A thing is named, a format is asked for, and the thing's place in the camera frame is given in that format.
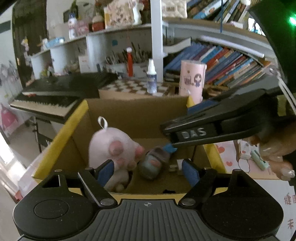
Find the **green light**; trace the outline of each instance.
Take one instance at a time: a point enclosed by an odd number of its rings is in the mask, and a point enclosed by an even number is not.
[[[296,18],[295,17],[290,17],[290,23],[293,25],[296,25]]]

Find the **pink cup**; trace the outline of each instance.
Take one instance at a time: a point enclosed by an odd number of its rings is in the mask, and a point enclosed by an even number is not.
[[[202,102],[207,65],[195,60],[182,60],[179,95],[191,96],[194,104]]]

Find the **metal screw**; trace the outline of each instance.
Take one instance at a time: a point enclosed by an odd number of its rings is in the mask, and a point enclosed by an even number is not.
[[[104,206],[111,206],[115,203],[114,199],[111,198],[104,198],[101,200],[101,204]]]
[[[195,204],[195,200],[192,198],[184,198],[181,203],[185,206],[192,206]]]

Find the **white lettering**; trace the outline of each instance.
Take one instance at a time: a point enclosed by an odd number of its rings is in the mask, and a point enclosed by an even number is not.
[[[198,134],[196,134],[196,132],[194,130],[191,130],[190,131],[190,136],[191,136],[191,138],[198,137]]]
[[[198,128],[197,131],[198,131],[199,133],[201,133],[200,136],[205,136],[205,135],[207,134],[207,133],[204,131],[204,128]]]
[[[181,133],[182,133],[182,136],[184,139],[188,139],[190,137],[188,132],[186,132],[186,131],[182,131]]]

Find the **crosshair logo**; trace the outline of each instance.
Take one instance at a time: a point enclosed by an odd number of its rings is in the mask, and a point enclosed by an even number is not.
[[[144,203],[144,205],[145,205],[146,207],[150,207],[150,206],[152,205],[152,203],[150,203],[150,202],[146,202],[146,203]]]

